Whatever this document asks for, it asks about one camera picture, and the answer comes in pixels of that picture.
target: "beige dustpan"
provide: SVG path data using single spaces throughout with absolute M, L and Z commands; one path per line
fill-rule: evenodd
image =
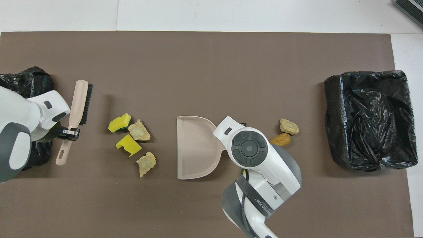
M 195 179 L 210 174 L 217 166 L 222 143 L 213 135 L 216 126 L 199 116 L 178 116 L 178 178 Z

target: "black strap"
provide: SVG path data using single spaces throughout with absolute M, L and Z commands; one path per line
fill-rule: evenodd
M 236 180 L 236 183 L 248 200 L 263 216 L 269 218 L 273 213 L 275 213 L 275 210 L 273 210 L 263 197 L 260 196 L 260 194 L 251 186 L 251 184 L 248 183 L 244 176 L 241 175 Z

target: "trash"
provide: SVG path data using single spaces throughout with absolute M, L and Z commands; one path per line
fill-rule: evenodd
M 346 72 L 324 82 L 333 160 L 353 170 L 417 164 L 413 110 L 400 70 Z
M 36 66 L 18 74 L 0 74 L 0 86 L 12 90 L 24 98 L 35 97 L 54 90 L 53 79 Z M 32 142 L 31 155 L 24 169 L 45 164 L 51 154 L 51 144 L 51 142 Z

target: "black bristles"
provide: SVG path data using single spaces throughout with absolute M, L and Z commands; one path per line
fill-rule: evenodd
M 92 92 L 93 92 L 93 85 L 88 84 L 87 98 L 85 99 L 84 113 L 82 114 L 82 119 L 81 119 L 80 125 L 84 125 L 85 123 L 87 123 L 88 107 L 90 105 L 90 99 L 91 99 L 91 93 Z

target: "white floor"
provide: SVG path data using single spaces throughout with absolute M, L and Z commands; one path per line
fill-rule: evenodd
M 0 32 L 56 30 L 390 33 L 423 158 L 423 29 L 391 0 L 0 0 Z M 423 237 L 423 164 L 407 173 L 414 233 Z

